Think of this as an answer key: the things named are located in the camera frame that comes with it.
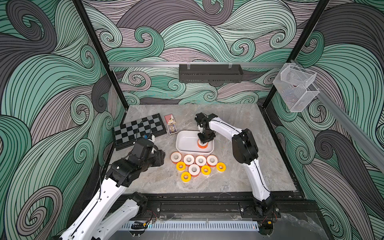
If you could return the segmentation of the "orange tape roll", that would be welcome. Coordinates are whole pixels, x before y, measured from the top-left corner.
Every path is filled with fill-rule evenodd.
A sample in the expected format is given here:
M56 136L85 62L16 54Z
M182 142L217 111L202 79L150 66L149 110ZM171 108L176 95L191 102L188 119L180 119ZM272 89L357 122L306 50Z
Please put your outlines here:
M197 177L201 172L201 168L197 164L192 164L188 167L188 172L192 177Z
M183 162L186 166L193 165L195 163L195 157L193 155L185 155L183 158Z
M208 143L203 143L201 140L198 140L198 147L200 149L205 149L208 147Z
M209 155L207 157L207 165L210 166L211 168L216 167L218 164L218 158L215 155Z
M207 158L205 156L197 156L195 158L195 163L199 166L205 166L207 164Z
M182 154L179 152L173 152L170 157L172 163L177 164L183 160Z

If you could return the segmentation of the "white storage box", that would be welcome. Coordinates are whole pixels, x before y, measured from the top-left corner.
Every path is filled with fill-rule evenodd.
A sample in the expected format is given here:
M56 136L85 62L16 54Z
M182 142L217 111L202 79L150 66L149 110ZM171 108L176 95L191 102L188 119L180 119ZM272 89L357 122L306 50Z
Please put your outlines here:
M209 155L215 149L214 141L204 144L202 147L198 144L199 131L183 130L177 134L176 149L182 154Z

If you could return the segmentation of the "yellow tape roll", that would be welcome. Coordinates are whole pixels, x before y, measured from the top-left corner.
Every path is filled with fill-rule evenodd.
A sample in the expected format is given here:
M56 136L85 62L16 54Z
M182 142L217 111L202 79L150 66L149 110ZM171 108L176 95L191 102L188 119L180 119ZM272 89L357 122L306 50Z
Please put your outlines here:
M176 167L177 167L177 170L179 171L179 172L183 172L183 171L185 171L186 170L186 164L184 163L184 162L178 162L177 163L177 165L176 165Z
M224 173L226 171L226 165L224 163L217 163L216 169L219 173Z
M204 165L201 167L201 173L204 175L204 176L209 176L211 174L211 167L208 166L208 165Z
M183 172L181 174L181 180L183 183L188 183L192 179L192 175L189 172Z

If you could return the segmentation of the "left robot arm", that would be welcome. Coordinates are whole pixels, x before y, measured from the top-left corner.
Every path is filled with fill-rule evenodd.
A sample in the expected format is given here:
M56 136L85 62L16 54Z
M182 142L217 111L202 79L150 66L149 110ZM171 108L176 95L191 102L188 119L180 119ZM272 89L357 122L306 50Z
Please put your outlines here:
M155 139L154 135L139 138L126 157L111 165L98 192L59 240L108 240L123 224L147 213L148 199L138 192L113 213L109 211L141 173L164 164L165 152L155 145Z

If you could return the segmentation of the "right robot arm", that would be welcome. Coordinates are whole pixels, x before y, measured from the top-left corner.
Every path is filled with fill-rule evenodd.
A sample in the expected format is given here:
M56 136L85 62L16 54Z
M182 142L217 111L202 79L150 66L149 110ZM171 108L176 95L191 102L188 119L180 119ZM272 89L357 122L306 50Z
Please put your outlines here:
M269 215L274 209L275 199L264 180L259 164L259 149L252 131L236 128L215 114L197 113L195 121L200 131L199 140L203 144L213 141L216 133L231 141L233 156L245 168L251 183L256 214L261 217Z

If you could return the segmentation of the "blue playing card box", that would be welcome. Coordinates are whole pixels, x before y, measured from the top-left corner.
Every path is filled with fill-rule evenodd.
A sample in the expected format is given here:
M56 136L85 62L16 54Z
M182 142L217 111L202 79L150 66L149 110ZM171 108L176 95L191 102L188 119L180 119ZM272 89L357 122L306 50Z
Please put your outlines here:
M175 123L169 123L167 124L168 132L170 135L176 134L178 132L176 124Z

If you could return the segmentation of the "red playing card box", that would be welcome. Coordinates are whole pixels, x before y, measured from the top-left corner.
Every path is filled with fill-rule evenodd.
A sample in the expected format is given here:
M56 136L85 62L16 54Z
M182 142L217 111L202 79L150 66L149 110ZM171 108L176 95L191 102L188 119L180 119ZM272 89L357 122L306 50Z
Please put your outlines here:
M169 114L169 115L166 115L164 117L165 117L165 121L166 121L167 125L175 122L175 118L174 118L173 114Z

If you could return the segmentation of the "clear acrylic box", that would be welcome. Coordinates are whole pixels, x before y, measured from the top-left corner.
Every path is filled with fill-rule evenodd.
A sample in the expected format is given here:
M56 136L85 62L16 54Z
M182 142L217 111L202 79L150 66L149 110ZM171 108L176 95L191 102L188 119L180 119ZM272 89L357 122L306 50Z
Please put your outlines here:
M290 112L302 112L319 94L314 86L317 73L293 63L283 65L273 81Z

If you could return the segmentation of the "black grey chessboard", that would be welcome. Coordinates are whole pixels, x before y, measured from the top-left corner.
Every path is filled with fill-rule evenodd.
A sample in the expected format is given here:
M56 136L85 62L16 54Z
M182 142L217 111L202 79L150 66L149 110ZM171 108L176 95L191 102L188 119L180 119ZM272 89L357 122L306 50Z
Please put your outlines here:
M136 140L145 135L159 137L167 133L160 114L151 115L140 120L128 122L114 127L115 149L117 151L133 146Z

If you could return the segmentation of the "black wall shelf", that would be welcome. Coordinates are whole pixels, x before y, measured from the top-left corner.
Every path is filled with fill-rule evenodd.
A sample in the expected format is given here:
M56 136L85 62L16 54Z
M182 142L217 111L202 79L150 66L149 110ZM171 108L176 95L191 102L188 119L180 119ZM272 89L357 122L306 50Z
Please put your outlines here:
M234 64L183 64L179 65L181 83L208 83L219 86L224 83L240 83L244 72Z

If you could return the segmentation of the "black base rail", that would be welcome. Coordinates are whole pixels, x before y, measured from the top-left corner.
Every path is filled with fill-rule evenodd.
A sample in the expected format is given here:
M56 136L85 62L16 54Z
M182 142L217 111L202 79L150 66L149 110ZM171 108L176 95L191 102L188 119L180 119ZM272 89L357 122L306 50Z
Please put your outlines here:
M262 220L266 216L280 218L282 213L309 213L319 210L315 201L305 200L298 191L273 192L273 202L264 210L256 203L250 192L143 194L143 196L148 200L147 210L150 211L143 217L150 217L151 212L154 212L158 218L164 220L199 214Z

